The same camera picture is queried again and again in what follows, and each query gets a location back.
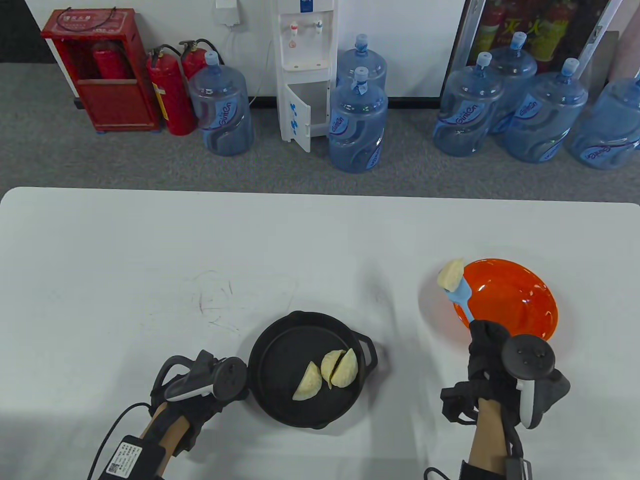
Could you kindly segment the person's left hand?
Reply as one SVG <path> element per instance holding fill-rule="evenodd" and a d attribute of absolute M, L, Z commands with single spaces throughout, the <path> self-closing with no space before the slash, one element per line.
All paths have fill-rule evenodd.
<path fill-rule="evenodd" d="M 179 419 L 185 434 L 172 452 L 190 451 L 206 422 L 232 402 L 249 395 L 247 364 L 236 356 L 215 358 L 201 350 L 196 359 L 173 355 L 163 364 L 150 392 L 151 423 L 142 438 L 160 442 Z"/>

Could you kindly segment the person's right hand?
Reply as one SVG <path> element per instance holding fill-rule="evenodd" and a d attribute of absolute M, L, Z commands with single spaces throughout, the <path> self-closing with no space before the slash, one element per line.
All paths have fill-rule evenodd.
<path fill-rule="evenodd" d="M 521 391 L 502 361 L 503 347 L 511 334 L 499 323 L 480 319 L 470 323 L 470 334 L 467 372 L 474 403 L 480 399 L 498 402 L 515 423 L 520 423 Z"/>

